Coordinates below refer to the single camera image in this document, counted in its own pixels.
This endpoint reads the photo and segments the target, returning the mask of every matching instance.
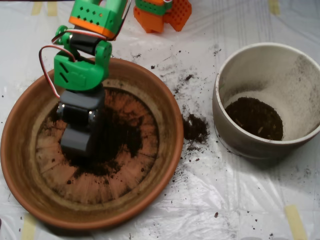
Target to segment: white ceramic pot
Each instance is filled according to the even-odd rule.
[[[225,108],[240,97],[273,107],[282,119],[282,141],[255,136],[238,126]],[[250,159],[287,154],[320,132],[320,67],[305,53],[278,43],[257,43],[222,65],[212,98],[216,129],[231,151]]]

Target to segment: plant pot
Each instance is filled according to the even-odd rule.
[[[109,70],[105,105],[133,125],[139,119],[142,141],[133,155],[121,147],[114,158],[117,169],[107,165],[107,173],[81,172],[63,155],[59,140],[66,124],[55,119],[58,99],[44,76],[22,94],[5,123],[5,181],[17,201],[47,224],[93,230],[127,221],[161,193],[178,165],[183,124],[170,90],[150,71],[125,60],[111,59]]]
[[[242,129],[226,108],[241,97],[271,106],[283,123],[282,140]],[[320,132],[320,67],[305,53],[278,43],[258,43],[230,56],[216,77],[212,110],[229,149],[248,159],[284,156]]]

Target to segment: soil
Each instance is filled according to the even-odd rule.
[[[193,78],[194,77],[194,75],[193,74],[190,74],[189,76],[187,76],[186,78],[185,78],[185,81],[189,81],[191,78]]]
[[[131,158],[137,156],[142,149],[141,125],[144,117],[137,119],[132,125],[128,120],[120,118],[119,114],[112,108],[105,107],[103,111],[103,127],[97,140],[95,154],[87,159],[85,157],[68,157],[69,165],[78,167],[74,177],[77,178],[83,173],[90,173],[96,176],[117,173],[121,166],[116,157],[124,146],[130,152]]]
[[[201,149],[200,147],[190,145],[190,146],[188,146],[188,148],[186,150],[187,151],[194,151],[194,150],[199,151],[200,149]]]
[[[268,140],[282,140],[283,122],[268,104],[255,98],[240,97],[225,110],[230,118],[247,132]]]
[[[114,174],[121,170],[122,165],[126,164],[119,156],[122,156],[123,153],[129,153],[131,159],[137,159],[138,161],[140,150],[143,148],[143,141],[146,141],[146,139],[157,146],[157,152],[148,153],[150,158],[156,159],[159,147],[158,126],[150,109],[139,98],[120,89],[106,88],[105,108],[101,117],[103,118],[103,124],[93,156],[86,158],[64,154],[63,164],[76,167],[73,174],[75,179],[82,174],[113,178]],[[56,111],[53,110],[43,124],[40,135],[43,138],[55,136],[55,129],[65,128],[61,127],[61,124],[63,122],[58,119]],[[53,163],[63,153],[44,151],[42,154],[55,157],[49,159],[50,163]],[[150,163],[148,166],[143,166],[141,175],[148,174],[150,167],[152,167]],[[66,182],[67,185],[71,183],[73,182],[70,180]]]
[[[208,124],[204,120],[196,117],[194,114],[189,114],[187,118],[183,119],[184,138],[203,143],[209,135],[207,127]]]

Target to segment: plastic sheet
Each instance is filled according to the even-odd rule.
[[[320,239],[320,136],[282,161],[249,162],[222,145],[212,115],[216,74],[223,61],[245,45],[284,43],[320,63],[320,2],[190,2],[192,15],[182,32],[166,25],[163,34],[146,34],[131,10],[113,44],[113,56],[160,77],[175,95],[184,117],[191,113],[208,123],[206,143],[193,144],[200,150],[187,151],[191,142],[184,142],[170,184],[129,222],[74,236],[37,221],[35,240],[289,240],[293,237],[284,213],[289,204],[297,206],[308,239]],[[279,12],[269,8],[271,3],[279,4]],[[58,2],[57,16],[47,16],[46,3],[39,15],[31,16],[33,4],[0,2],[1,131],[16,100],[43,75],[40,47],[50,43],[59,25],[71,26],[68,19],[73,2]],[[43,53],[47,69],[52,69],[55,54],[55,50]],[[0,172],[0,240],[21,239],[26,213]]]

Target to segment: pot rim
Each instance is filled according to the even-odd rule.
[[[124,68],[127,68],[127,67],[136,68],[137,70],[149,75],[150,78],[156,84],[156,86],[159,89],[161,89],[164,92],[164,94],[168,97],[168,100],[170,101],[173,112],[175,113],[174,121],[176,123],[176,128],[174,131],[177,139],[171,163],[168,166],[168,169],[165,172],[163,178],[161,179],[159,184],[152,190],[152,192],[150,192],[142,201],[140,201],[138,204],[136,204],[132,208],[128,209],[125,212],[120,213],[119,215],[113,216],[111,218],[96,220],[92,222],[69,222],[69,221],[65,221],[65,220],[61,220],[56,217],[53,217],[50,214],[46,213],[45,211],[40,211],[36,207],[33,207],[32,204],[27,202],[22,197],[18,187],[15,186],[8,171],[7,162],[9,161],[9,159],[6,159],[5,156],[6,156],[7,148],[10,147],[10,143],[8,142],[7,138],[8,138],[8,129],[13,127],[11,126],[12,119],[17,117],[17,114],[18,114],[17,111],[18,111],[19,105],[26,100],[30,92],[37,85],[41,84],[41,82],[46,81],[45,77],[41,76],[24,91],[24,93],[19,97],[19,99],[13,106],[3,128],[0,156],[1,156],[1,167],[3,171],[4,179],[10,191],[16,198],[16,200],[29,213],[31,213],[32,215],[34,215],[35,217],[37,217],[38,219],[40,219],[41,221],[47,224],[50,224],[59,228],[70,229],[70,230],[95,230],[95,229],[100,229],[104,227],[115,226],[124,221],[127,221],[132,217],[136,216],[137,214],[139,214],[140,212],[142,212],[149,204],[151,204],[156,199],[156,197],[158,197],[158,195],[162,192],[162,190],[168,185],[180,161],[181,151],[182,151],[183,142],[184,142],[183,121],[182,121],[182,115],[181,115],[178,103],[174,98],[173,94],[171,93],[171,91],[169,90],[169,88],[155,74],[153,74],[152,72],[150,72],[149,70],[145,69],[140,65],[137,65],[135,63],[132,63],[123,59],[116,59],[116,58],[111,58],[110,62],[114,64],[122,64]]]
[[[226,110],[224,109],[224,106],[221,102],[221,98],[220,98],[220,93],[219,93],[219,82],[220,82],[220,76],[221,73],[223,72],[223,70],[225,69],[226,65],[234,58],[236,57],[238,54],[248,50],[248,49],[253,49],[253,48],[259,48],[259,47],[280,47],[280,48],[285,48],[287,50],[290,50],[292,52],[295,52],[299,55],[303,55],[304,57],[307,58],[308,61],[310,61],[311,64],[313,64],[317,70],[320,72],[320,66],[318,65],[318,63],[312,59],[309,55],[307,55],[306,53],[304,53],[303,51],[300,51],[292,46],[286,45],[286,44],[282,44],[282,43],[276,43],[276,42],[259,42],[259,43],[254,43],[254,44],[250,44],[247,45],[243,48],[240,48],[239,50],[235,51],[233,54],[231,54],[222,64],[222,66],[219,69],[219,72],[216,76],[216,80],[215,80],[215,84],[214,84],[214,88],[215,88],[215,97],[218,101],[218,105],[219,108],[222,110],[223,115],[228,119],[228,121],[236,128],[238,129],[240,132],[242,132],[243,134],[247,135],[248,137],[251,137],[259,142],[263,142],[263,143],[268,143],[268,144],[273,144],[273,145],[292,145],[292,144],[298,144],[301,142],[305,142],[311,138],[313,138],[315,135],[317,135],[320,132],[320,125],[314,129],[312,132],[310,132],[308,135],[294,139],[294,140],[287,140],[287,141],[277,141],[277,140],[268,140],[256,135],[253,135],[252,133],[247,132],[246,130],[244,130],[243,128],[241,128],[240,126],[238,126],[232,119],[231,117],[229,117],[229,115],[227,114]]]

